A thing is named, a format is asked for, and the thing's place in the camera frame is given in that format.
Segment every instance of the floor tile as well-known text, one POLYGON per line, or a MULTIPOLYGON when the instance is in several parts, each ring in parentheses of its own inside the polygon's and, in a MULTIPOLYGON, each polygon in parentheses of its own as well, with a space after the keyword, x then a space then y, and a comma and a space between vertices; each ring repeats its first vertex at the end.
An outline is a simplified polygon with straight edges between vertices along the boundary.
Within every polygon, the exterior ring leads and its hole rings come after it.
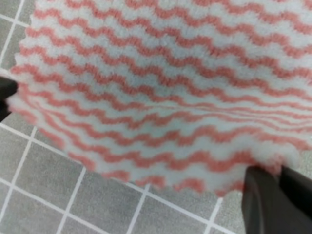
POLYGON ((245 234, 241 211, 242 194, 232 192, 224 197, 221 208, 215 218, 215 223, 237 234, 245 234))
POLYGON ((2 123, 29 136, 34 128, 22 116, 15 113, 10 114, 2 123))
POLYGON ((87 172, 71 213, 110 234, 126 233, 141 193, 119 182, 87 172))
POLYGON ((212 228, 209 232, 209 234, 226 234, 218 229, 212 228))
POLYGON ((35 11, 35 0, 25 0, 19 20, 30 24, 30 15, 35 11))
POLYGON ((209 219, 215 208, 217 196, 211 193, 198 194, 191 190, 176 192, 170 188, 164 190, 151 189, 151 192, 173 204, 182 207, 200 217, 209 219))
POLYGON ((0 14, 14 18, 19 5, 20 0, 0 0, 0 14))
POLYGON ((0 54, 3 50, 6 38, 9 34, 10 28, 11 28, 12 23, 5 20, 5 19, 0 19, 0 27, 1 27, 1 34, 0 34, 0 54))
POLYGON ((40 131, 37 131, 35 134, 35 139, 46 143, 47 145, 53 146, 55 147, 55 145, 52 143, 52 141, 50 141, 50 139, 48 139, 43 133, 41 133, 40 131))
POLYGON ((312 179, 312 152, 308 151, 302 154, 300 168, 298 169, 300 173, 312 179))
POLYGON ((132 234, 202 234, 205 228, 206 224, 147 197, 132 234))
POLYGON ((16 25, 8 48, 4 54, 4 59, 1 64, 2 68, 9 70, 16 64, 14 54, 20 51, 19 42, 24 38, 25 38, 25 28, 23 26, 16 25))
POLYGON ((27 140, 0 128, 0 177, 11 182, 27 140))
POLYGON ((82 166, 32 144, 16 185, 65 209, 82 166))
POLYGON ((0 183, 0 211, 2 209, 2 206, 4 204, 4 200, 6 198, 8 191, 9 191, 9 186, 0 183))
POLYGON ((67 218, 61 234, 98 234, 98 232, 67 218))
POLYGON ((55 234, 62 214, 45 205, 13 192, 0 224, 6 234, 55 234))

